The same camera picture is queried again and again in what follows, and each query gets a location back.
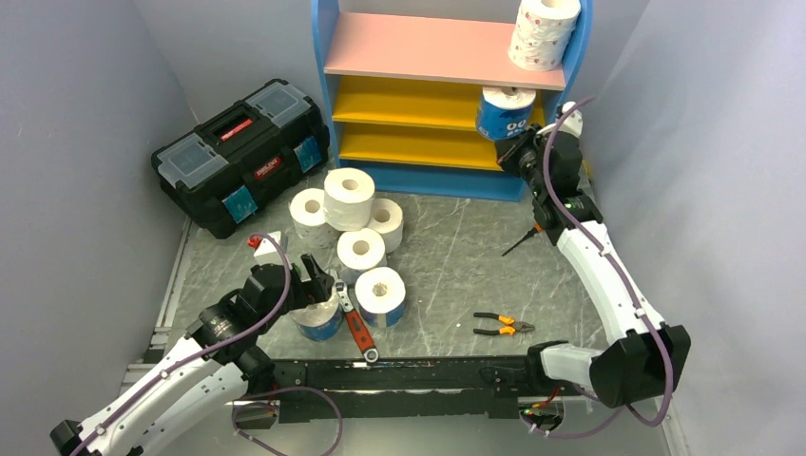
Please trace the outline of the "blue roll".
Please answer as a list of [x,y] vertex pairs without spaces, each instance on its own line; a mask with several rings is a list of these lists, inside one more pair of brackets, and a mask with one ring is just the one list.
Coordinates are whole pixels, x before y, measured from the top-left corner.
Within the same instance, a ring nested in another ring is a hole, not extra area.
[[377,267],[364,272],[356,281],[358,311],[364,321],[375,328],[390,328],[406,309],[405,283],[390,267]]
[[334,337],[343,321],[343,311],[336,291],[332,291],[328,300],[293,310],[288,315],[305,338],[316,342]]
[[513,86],[483,86],[475,126],[483,137],[501,141],[522,133],[529,124],[537,91]]

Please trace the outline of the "pink patterned paper towel roll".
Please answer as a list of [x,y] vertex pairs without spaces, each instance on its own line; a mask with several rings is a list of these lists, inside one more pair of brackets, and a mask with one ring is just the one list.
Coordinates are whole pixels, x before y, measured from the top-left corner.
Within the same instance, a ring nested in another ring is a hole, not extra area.
[[510,60],[532,71],[559,66],[581,10],[579,0],[523,0],[509,44]]

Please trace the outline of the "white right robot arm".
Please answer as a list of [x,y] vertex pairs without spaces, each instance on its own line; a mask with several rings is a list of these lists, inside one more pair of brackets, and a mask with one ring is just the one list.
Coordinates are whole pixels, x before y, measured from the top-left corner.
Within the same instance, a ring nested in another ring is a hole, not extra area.
[[559,382],[592,391],[607,407],[670,398],[691,346],[682,325],[670,326],[626,271],[609,238],[601,211],[580,183],[579,140],[560,132],[529,129],[494,144],[506,173],[523,180],[539,232],[566,258],[600,317],[608,346],[546,342],[528,351],[524,381],[546,394]]

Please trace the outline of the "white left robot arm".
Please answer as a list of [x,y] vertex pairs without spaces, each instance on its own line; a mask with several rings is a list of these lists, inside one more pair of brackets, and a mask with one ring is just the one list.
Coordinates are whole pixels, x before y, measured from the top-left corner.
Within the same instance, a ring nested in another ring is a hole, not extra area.
[[257,345],[285,314],[331,298],[335,278],[313,256],[309,277],[281,261],[254,266],[244,284],[204,308],[173,349],[112,404],[83,421],[64,420],[49,433],[61,455],[143,455],[138,440],[194,392],[223,400],[265,396],[277,384],[275,364]]

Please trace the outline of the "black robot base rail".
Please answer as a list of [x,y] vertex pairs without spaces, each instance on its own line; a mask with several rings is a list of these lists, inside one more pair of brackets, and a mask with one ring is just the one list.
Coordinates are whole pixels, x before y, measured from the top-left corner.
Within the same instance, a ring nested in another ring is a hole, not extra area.
[[484,415],[516,419],[524,408],[560,405],[580,393],[538,379],[524,355],[356,359],[277,359],[271,379],[245,399],[269,400],[283,424],[334,417],[402,418]]

